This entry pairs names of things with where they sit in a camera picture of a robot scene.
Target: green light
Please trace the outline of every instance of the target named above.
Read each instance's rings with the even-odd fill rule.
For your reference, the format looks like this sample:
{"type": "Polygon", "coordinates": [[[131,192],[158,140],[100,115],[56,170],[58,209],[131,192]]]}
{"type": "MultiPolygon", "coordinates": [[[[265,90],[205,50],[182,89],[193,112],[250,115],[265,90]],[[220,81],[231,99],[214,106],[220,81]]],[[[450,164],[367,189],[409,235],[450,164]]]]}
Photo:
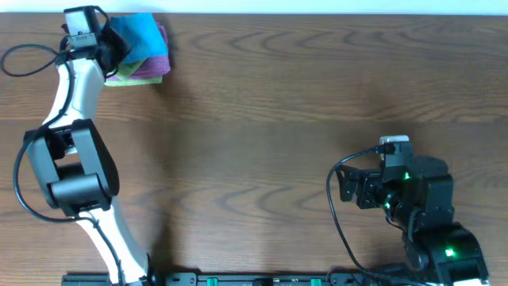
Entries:
{"type": "Polygon", "coordinates": [[[455,251],[453,249],[446,249],[444,251],[444,253],[446,254],[447,257],[454,257],[455,256],[455,251]]]}

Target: folded cloth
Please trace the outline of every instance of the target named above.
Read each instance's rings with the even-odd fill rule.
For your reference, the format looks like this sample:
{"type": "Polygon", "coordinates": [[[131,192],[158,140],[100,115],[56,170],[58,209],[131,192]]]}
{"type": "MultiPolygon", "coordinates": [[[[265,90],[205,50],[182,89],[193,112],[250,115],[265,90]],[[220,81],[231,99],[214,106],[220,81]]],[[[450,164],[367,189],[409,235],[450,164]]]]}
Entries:
{"type": "MultiPolygon", "coordinates": [[[[167,44],[168,39],[166,30],[159,23],[157,23],[157,27],[159,29],[160,35],[164,39],[164,42],[167,44]]],[[[124,77],[125,74],[132,71],[132,68],[135,64],[137,64],[137,62],[133,64],[119,64],[118,73],[115,76],[108,78],[108,81],[118,81],[122,79],[149,79],[165,75],[171,70],[169,65],[169,58],[167,56],[154,56],[144,60],[140,64],[140,67],[130,76],[124,77]]]]}
{"type": "Polygon", "coordinates": [[[122,61],[123,64],[131,64],[153,56],[167,56],[167,45],[151,14],[112,17],[110,24],[131,45],[132,50],[122,61]]]}
{"type": "Polygon", "coordinates": [[[143,85],[151,83],[162,83],[162,76],[156,76],[151,79],[108,80],[105,82],[105,85],[107,87],[128,87],[133,85],[143,85]]]}

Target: white wall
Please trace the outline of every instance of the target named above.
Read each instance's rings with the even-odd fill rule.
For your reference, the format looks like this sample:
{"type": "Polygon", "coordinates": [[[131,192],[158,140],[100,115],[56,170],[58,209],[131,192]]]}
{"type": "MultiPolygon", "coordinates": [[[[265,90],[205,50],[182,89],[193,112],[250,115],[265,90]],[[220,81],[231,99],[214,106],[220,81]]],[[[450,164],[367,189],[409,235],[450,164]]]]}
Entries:
{"type": "Polygon", "coordinates": [[[508,15],[508,0],[3,0],[0,12],[99,4],[106,12],[508,15]]]}

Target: wooden tabletop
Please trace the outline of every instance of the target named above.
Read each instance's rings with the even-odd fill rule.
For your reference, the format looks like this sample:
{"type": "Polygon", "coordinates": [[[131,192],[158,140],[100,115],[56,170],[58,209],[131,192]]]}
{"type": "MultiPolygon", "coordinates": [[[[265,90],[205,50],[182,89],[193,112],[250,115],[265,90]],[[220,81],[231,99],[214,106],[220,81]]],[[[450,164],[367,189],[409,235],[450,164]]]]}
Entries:
{"type": "MultiPolygon", "coordinates": [[[[325,197],[339,159],[380,136],[408,134],[416,153],[446,160],[455,218],[482,246],[493,284],[508,280],[508,25],[503,17],[157,14],[173,71],[160,85],[106,87],[96,126],[121,181],[134,237],[157,267],[203,272],[327,272],[353,264],[325,197]]],[[[2,14],[0,51],[58,47],[62,14],[2,14]]],[[[9,59],[18,72],[49,59],[9,59]]],[[[59,284],[103,272],[77,225],[21,209],[12,168],[26,130],[48,115],[53,67],[0,75],[0,284],[59,284]]],[[[377,157],[359,159],[375,167],[377,157]]],[[[28,162],[21,187],[50,211],[28,162]]],[[[338,201],[337,182],[333,191],[338,201]]],[[[337,202],[365,266],[404,258],[381,210],[337,202]]]]}

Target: purple cloth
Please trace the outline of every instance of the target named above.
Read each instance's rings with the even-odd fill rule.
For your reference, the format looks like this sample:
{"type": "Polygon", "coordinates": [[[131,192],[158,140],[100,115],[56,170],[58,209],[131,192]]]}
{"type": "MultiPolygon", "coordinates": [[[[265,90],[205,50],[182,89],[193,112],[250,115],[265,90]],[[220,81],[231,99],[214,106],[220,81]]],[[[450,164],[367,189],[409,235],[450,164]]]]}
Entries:
{"type": "MultiPolygon", "coordinates": [[[[160,34],[164,39],[164,42],[167,44],[167,34],[164,27],[157,22],[157,27],[159,28],[160,34]]],[[[169,66],[169,57],[168,56],[154,56],[146,59],[143,64],[126,80],[129,79],[151,79],[157,76],[162,76],[167,74],[171,70],[169,66]]],[[[111,81],[119,81],[120,79],[116,76],[112,76],[108,80],[111,81]]]]}

